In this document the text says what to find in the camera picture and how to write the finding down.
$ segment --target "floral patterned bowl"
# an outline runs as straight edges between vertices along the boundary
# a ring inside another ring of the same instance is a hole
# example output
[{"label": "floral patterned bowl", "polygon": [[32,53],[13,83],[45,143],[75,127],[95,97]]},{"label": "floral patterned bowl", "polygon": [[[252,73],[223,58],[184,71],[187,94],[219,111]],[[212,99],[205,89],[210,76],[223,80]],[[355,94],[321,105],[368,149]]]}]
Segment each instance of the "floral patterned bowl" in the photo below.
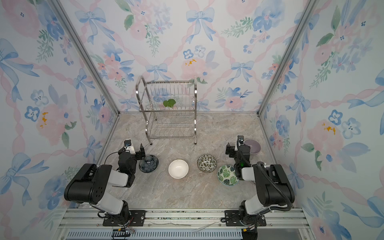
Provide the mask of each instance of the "floral patterned bowl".
[{"label": "floral patterned bowl", "polygon": [[213,156],[204,154],[197,160],[197,167],[202,172],[213,172],[217,167],[217,161]]},{"label": "floral patterned bowl", "polygon": [[159,160],[154,155],[147,155],[144,160],[139,162],[139,169],[144,173],[150,173],[155,171],[159,165]]},{"label": "floral patterned bowl", "polygon": [[235,174],[235,168],[231,165],[221,166],[217,171],[217,177],[219,181],[226,186],[233,186],[239,182]]}]

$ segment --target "vent grille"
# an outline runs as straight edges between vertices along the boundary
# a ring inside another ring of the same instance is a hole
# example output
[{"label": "vent grille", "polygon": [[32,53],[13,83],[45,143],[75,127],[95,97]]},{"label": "vent grille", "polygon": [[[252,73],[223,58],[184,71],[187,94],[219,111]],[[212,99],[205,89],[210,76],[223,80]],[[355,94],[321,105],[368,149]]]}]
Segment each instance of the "vent grille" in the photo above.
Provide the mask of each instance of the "vent grille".
[{"label": "vent grille", "polygon": [[[243,239],[240,229],[203,229],[192,233],[192,229],[136,229],[134,234],[126,239]],[[124,239],[119,237],[123,232],[113,232],[111,229],[72,229],[66,239]]]}]

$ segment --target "white bowl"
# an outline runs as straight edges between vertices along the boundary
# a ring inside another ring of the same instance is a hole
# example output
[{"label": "white bowl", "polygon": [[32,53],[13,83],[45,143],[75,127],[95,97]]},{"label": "white bowl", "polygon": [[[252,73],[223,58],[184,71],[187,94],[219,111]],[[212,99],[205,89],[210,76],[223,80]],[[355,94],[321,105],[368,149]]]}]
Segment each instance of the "white bowl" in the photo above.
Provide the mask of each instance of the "white bowl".
[{"label": "white bowl", "polygon": [[176,159],[171,162],[168,167],[169,175],[173,178],[180,179],[187,175],[188,173],[188,164],[181,159]]}]

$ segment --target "stainless steel dish rack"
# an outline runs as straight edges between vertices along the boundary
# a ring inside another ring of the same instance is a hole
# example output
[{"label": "stainless steel dish rack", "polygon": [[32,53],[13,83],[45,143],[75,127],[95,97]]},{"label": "stainless steel dish rack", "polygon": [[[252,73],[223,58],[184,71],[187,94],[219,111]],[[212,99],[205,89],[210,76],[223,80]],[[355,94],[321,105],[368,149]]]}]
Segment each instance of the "stainless steel dish rack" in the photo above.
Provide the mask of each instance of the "stainless steel dish rack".
[{"label": "stainless steel dish rack", "polygon": [[[144,86],[142,93],[139,92],[140,83]],[[195,81],[146,82],[140,76],[136,83],[136,97],[139,111],[146,121],[145,134],[151,145],[151,139],[171,138],[193,138],[197,144]]]}]

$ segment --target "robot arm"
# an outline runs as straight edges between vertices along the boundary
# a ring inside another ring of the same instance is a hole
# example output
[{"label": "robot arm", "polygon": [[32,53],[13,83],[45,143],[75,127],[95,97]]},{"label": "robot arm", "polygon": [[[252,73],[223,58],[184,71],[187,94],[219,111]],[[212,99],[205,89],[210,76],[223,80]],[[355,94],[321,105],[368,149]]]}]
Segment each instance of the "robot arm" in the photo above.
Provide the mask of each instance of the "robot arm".
[{"label": "robot arm", "polygon": [[257,194],[243,201],[239,207],[240,219],[248,215],[263,215],[270,210],[289,211],[292,208],[295,194],[281,165],[265,166],[263,162],[251,165],[250,147],[244,144],[244,136],[241,135],[237,136],[236,146],[227,144],[225,154],[234,158],[235,173],[240,180],[256,184]]},{"label": "robot arm", "polygon": [[113,197],[105,189],[107,185],[131,187],[135,180],[137,160],[145,157],[145,151],[140,145],[140,151],[135,152],[131,140],[127,139],[118,154],[118,171],[112,170],[112,165],[84,164],[65,188],[64,198],[80,204],[87,202],[105,212],[105,217],[99,217],[125,226],[131,219],[127,202]]}]

